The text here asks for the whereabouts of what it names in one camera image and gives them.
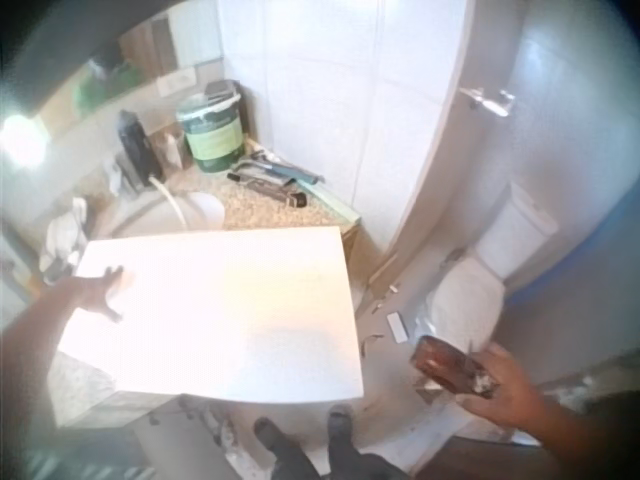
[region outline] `white board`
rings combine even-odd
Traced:
[[[76,310],[59,349],[118,390],[258,403],[363,395],[337,227],[91,242],[77,274],[125,269],[113,324]]]

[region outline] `bucket lid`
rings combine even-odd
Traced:
[[[233,88],[221,90],[211,95],[196,93],[184,100],[176,110],[179,122],[192,120],[211,112],[222,112],[240,101],[240,93]]]

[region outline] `toilet tank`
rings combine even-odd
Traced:
[[[557,231],[557,222],[522,187],[511,183],[509,200],[474,250],[479,260],[505,280]]]

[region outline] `granite countertop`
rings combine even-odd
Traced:
[[[313,195],[304,208],[287,207],[228,180],[227,172],[203,173],[195,165],[168,173],[166,186],[172,193],[206,192],[215,195],[225,208],[225,230],[339,226],[343,235],[355,224],[334,212]]]

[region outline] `green bucket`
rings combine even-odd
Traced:
[[[176,117],[203,172],[227,170],[244,155],[239,101],[240,94],[231,87],[216,95],[193,95],[178,107]]]

